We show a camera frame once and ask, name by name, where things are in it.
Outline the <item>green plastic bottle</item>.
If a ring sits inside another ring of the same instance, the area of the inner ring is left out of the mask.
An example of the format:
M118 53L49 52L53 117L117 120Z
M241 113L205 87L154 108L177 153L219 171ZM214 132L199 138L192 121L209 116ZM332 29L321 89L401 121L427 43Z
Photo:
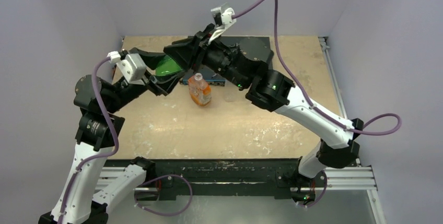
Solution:
M155 68L156 76L168 76L182 72L183 69L169 55L166 55Z

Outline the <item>orange label plastic bottle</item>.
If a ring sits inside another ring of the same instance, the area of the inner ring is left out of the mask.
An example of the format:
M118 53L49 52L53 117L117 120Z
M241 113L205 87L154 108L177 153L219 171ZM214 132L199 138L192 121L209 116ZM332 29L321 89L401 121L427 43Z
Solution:
M188 89L192 100L199 106L208 105L212 99L212 91L201 73L195 73L188 79Z

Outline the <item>large clear plastic bottle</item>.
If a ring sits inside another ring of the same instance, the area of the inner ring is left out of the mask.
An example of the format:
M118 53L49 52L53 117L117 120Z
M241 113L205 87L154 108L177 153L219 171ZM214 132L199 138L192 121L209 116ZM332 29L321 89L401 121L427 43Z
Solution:
M224 91L223 93L223 99L226 102L234 102L237 100L237 92L236 91Z

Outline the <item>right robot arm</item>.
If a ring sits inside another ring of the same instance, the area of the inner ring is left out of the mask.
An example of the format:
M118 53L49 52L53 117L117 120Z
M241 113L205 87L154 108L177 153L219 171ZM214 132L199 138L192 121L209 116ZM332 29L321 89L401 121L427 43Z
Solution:
M261 39L246 37L226 45L221 39L210 41L207 33L199 32L172 42L164 52L182 69L206 66L245 90L245 98L256 107L292 119L319 136L320 142L300 159L293 172L298 185L307 185L327 167L343 168L357 158L357 123L327 110L310 99L300 85L270 68L273 51Z

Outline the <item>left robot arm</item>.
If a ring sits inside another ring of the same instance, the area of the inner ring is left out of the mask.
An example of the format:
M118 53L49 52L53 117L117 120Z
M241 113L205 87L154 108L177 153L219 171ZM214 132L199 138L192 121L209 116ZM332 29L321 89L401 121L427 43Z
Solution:
M137 48L110 52L103 62L113 64L123 75L115 84L109 83L98 77L100 65L96 65L92 74L77 82L74 104L81 118L73 162L56 205L40 216L39 223L106 223L117 204L138 186L152 186L157 197L174 183L190 188L183 177L172 172L161 174L155 162L136 157L121 175L96 190L104 165L120 147L125 119L116 112L146 91L168 95L185 74L169 55Z

